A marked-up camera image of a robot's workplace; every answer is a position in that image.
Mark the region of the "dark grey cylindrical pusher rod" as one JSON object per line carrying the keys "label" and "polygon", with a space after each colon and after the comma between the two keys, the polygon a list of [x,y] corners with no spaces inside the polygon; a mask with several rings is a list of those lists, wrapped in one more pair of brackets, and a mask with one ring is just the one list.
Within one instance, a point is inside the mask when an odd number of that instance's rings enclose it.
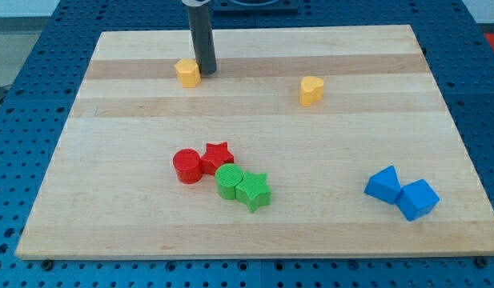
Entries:
{"label": "dark grey cylindrical pusher rod", "polygon": [[195,60],[199,65],[200,73],[213,74],[217,70],[217,62],[208,6],[210,0],[182,0],[182,3],[187,8]]}

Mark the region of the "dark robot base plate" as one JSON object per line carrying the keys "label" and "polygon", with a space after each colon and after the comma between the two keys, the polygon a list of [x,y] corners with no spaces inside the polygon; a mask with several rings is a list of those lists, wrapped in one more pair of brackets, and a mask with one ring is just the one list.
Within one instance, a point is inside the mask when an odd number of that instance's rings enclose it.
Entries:
{"label": "dark robot base plate", "polygon": [[299,0],[212,0],[215,14],[297,12]]}

